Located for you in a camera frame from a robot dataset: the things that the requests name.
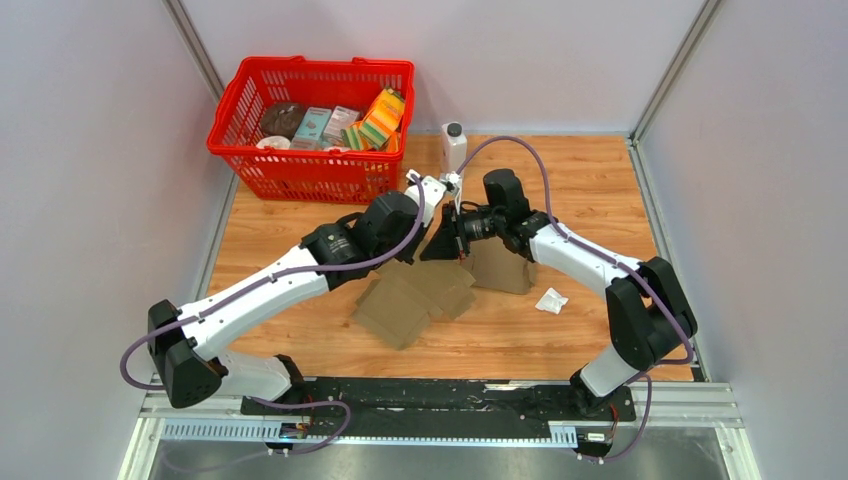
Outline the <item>brown cardboard box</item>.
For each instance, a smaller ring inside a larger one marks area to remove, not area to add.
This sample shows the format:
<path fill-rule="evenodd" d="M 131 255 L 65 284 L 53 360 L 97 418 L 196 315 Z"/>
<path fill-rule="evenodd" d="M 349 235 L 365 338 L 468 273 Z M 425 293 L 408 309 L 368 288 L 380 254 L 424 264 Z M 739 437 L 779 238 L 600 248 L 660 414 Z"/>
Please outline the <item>brown cardboard box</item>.
<path fill-rule="evenodd" d="M 377 274 L 352 318 L 395 350 L 410 347 L 433 323 L 456 321 L 475 300 L 474 278 L 456 261 L 391 261 Z"/>

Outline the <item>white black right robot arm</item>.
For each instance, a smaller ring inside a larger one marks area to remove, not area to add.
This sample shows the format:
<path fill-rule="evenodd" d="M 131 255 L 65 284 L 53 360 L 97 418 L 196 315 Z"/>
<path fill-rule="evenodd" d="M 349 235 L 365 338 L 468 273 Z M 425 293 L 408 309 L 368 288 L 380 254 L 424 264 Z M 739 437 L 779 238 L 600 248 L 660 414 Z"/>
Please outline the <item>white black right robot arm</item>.
<path fill-rule="evenodd" d="M 559 271 L 603 298 L 610 344 L 569 380 L 568 403 L 576 414 L 598 417 L 620 387 L 690 345 L 697 321 L 669 261 L 640 261 L 582 238 L 531 208 L 511 169 L 488 172 L 483 186 L 483 205 L 472 210 L 443 205 L 441 223 L 420 258 L 459 260 L 470 256 L 473 242 L 497 237 L 508 251 Z"/>

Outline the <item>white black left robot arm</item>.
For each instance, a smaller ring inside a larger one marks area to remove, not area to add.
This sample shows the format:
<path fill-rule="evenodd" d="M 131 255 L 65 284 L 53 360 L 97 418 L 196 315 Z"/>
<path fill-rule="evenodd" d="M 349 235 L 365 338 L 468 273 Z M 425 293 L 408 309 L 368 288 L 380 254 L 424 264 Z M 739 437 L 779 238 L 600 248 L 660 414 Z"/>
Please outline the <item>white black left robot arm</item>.
<path fill-rule="evenodd" d="M 407 174 L 405 192 L 379 195 L 363 212 L 326 223 L 259 272 L 181 307 L 169 300 L 147 313 L 143 341 L 171 407 L 215 394 L 265 398 L 283 415 L 304 405 L 306 390 L 284 355 L 262 359 L 230 351 L 245 332 L 280 312 L 367 277 L 391 260 L 410 263 L 436 208 L 461 187 L 455 173 Z"/>

